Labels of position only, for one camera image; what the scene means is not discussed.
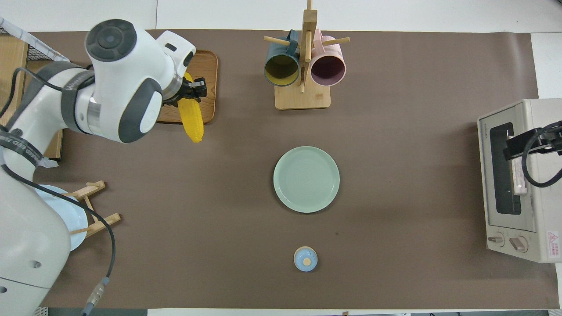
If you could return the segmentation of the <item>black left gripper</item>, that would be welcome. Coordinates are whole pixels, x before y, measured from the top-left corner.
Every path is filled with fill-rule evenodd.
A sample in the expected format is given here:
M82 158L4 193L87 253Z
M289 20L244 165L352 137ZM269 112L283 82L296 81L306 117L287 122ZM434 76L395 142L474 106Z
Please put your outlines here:
M162 104L178 107L180 100L193 99L197 102L201 102L201 98L205 98L206 96L207 86L205 78L197 78L192 82L183 80L179 90L172 97L162 100Z

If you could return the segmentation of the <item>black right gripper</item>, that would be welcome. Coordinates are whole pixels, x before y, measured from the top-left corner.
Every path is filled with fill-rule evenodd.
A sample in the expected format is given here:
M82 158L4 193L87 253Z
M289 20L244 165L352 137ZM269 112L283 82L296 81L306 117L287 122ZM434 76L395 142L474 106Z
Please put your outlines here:
M527 142L536 134L536 140L531 143L527 154L547 154L557 152L561 154L562 150L562 122L557 121L538 130L528 130L516 136L509 136L506 140L506 148L504 149L504 159L506 161L522 157L525 152Z

